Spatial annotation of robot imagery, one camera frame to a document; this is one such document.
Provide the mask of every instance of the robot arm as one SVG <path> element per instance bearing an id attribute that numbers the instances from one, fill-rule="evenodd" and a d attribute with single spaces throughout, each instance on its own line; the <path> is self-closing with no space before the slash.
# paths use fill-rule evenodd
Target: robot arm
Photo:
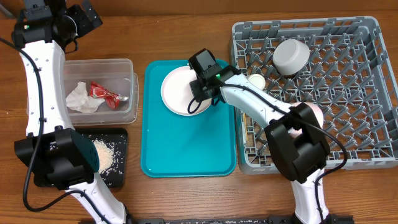
<path id="1" fill-rule="evenodd" d="M 35 179 L 66 192 L 84 192 L 100 214 L 112 224 L 132 223 L 126 207 L 116 200 L 96 172 L 99 161 L 95 147 L 89 139 L 75 132 L 65 101 L 65 47 L 102 22 L 88 1 L 83 2 L 87 15 L 77 5 L 66 9 L 65 0 L 26 0 L 25 5 L 27 9 L 20 16 L 12 38 L 15 45 L 33 59 L 42 81 L 45 123 L 40 153 L 32 169 Z M 17 157 L 28 166 L 39 135 L 39 88 L 33 66 L 25 56 L 21 54 L 21 57 L 27 77 L 29 120 L 27 138 L 16 141 L 14 146 Z M 87 198 L 78 193 L 72 195 L 96 223 L 105 223 Z"/>
<path id="2" fill-rule="evenodd" d="M 314 181 L 324 172 L 326 156 L 330 148 L 322 134 L 313 132 L 306 126 L 295 124 L 287 115 L 272 109 L 263 99 L 277 106 L 285 113 L 318 126 L 318 121 L 311 108 L 305 103 L 296 107 L 281 102 L 251 84 L 245 75 L 232 66 L 221 68 L 214 56 L 203 49 L 189 59 L 190 66 L 197 74 L 197 80 L 191 82 L 192 93 L 197 101 L 218 98 L 224 103 L 239 108 L 265 128 L 272 160 L 280 173 L 292 182 L 297 223 L 319 224 L 320 214 L 315 198 Z M 293 139 L 289 132 L 301 129 L 303 133 Z M 318 196 L 323 219 L 328 216 L 328 209 L 323 196 L 322 182 L 318 187 Z"/>

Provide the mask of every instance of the clear plastic container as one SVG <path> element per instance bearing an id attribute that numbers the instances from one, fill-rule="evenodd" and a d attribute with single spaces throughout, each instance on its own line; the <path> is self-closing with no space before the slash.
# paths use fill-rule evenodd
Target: clear plastic container
<path id="1" fill-rule="evenodd" d="M 85 82 L 90 92 L 91 81 L 107 90 L 122 96 L 129 96 L 112 110 L 105 102 L 94 113 L 81 113 L 68 108 L 74 126 L 99 124 L 128 124 L 135 122 L 138 109 L 138 77 L 129 59 L 97 59 L 65 61 L 63 82 L 65 96 L 77 87 L 78 82 Z"/>

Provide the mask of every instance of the white plate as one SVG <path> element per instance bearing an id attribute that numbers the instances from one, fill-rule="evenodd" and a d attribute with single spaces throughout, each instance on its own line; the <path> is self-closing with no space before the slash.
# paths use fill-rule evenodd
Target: white plate
<path id="1" fill-rule="evenodd" d="M 176 114 L 191 116 L 200 114 L 211 105 L 211 99 L 202 101 L 199 109 L 193 113 L 188 113 L 189 102 L 193 99 L 190 82 L 197 79 L 196 73 L 189 66 L 182 66 L 172 70 L 163 80 L 161 95 L 166 107 Z M 190 110 L 194 110 L 198 103 L 194 101 Z"/>

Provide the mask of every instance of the teal tray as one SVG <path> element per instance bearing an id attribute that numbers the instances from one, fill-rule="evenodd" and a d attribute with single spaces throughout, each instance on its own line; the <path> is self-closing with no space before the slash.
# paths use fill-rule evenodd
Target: teal tray
<path id="1" fill-rule="evenodd" d="M 236 167 L 233 107 L 220 102 L 198 115 L 181 116 L 162 101 L 163 79 L 186 65 L 187 60 L 160 60 L 146 69 L 141 169 L 150 177 L 228 175 Z"/>

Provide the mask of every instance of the food wrapper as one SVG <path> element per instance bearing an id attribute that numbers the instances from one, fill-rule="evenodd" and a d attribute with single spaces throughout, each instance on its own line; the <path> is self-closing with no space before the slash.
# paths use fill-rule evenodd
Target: food wrapper
<path id="1" fill-rule="evenodd" d="M 105 99 L 94 99 L 87 95 L 86 83 L 79 82 L 77 87 L 67 96 L 67 106 L 71 110 L 82 113 L 94 113 Z"/>
<path id="2" fill-rule="evenodd" d="M 104 98 L 106 104 L 114 110 L 119 106 L 120 101 L 127 101 L 129 99 L 128 96 L 113 93 L 93 81 L 91 81 L 90 96 L 94 99 Z"/>

